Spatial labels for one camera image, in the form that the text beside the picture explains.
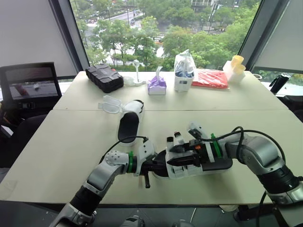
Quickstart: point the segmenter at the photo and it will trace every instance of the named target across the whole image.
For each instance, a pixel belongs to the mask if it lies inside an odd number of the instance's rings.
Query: floor
[[[171,227],[179,219],[190,220],[193,208],[115,208],[97,209],[93,227],[119,227],[126,218],[138,215],[146,227]],[[0,226],[48,227],[56,217],[55,212],[32,205],[0,201]],[[222,213],[220,208],[197,208],[192,223],[196,227],[254,227],[255,220],[237,223],[233,213]],[[277,227],[274,216],[262,217],[261,226]]]

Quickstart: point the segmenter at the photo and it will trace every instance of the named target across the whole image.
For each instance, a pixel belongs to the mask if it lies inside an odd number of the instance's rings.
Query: tissue box
[[[164,78],[155,76],[152,80],[147,82],[147,89],[149,95],[165,95],[166,94],[166,82]]]

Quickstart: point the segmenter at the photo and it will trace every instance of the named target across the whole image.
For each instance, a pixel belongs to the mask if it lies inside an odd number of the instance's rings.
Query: white container
[[[194,80],[194,77],[177,77],[175,75],[175,91],[186,92],[190,89],[190,86]]]
[[[233,71],[231,61],[227,61],[225,63],[223,66],[223,71],[229,83],[240,83],[241,80],[245,77],[244,72],[237,74]]]

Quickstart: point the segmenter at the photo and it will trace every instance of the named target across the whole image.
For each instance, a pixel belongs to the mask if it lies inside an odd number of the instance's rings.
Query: window
[[[90,64],[170,71],[189,49],[199,68],[237,54],[260,0],[70,0]]]
[[[270,70],[259,70],[255,68],[253,70],[254,74],[259,74],[262,76],[260,80],[264,86],[270,89],[270,83],[281,73],[287,73],[291,78],[286,82],[286,84],[280,89],[278,95],[290,95],[290,96],[302,96],[303,95],[303,74],[282,72],[282,71],[270,71]]]

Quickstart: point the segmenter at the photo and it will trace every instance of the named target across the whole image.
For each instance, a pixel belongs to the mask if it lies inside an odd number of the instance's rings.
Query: thermos
[[[269,85],[271,88],[271,92],[276,94],[283,86],[284,84],[290,79],[291,76],[289,76],[286,73],[281,73],[281,75],[277,76],[277,78],[275,78],[273,80],[273,82],[271,82],[271,84]]]

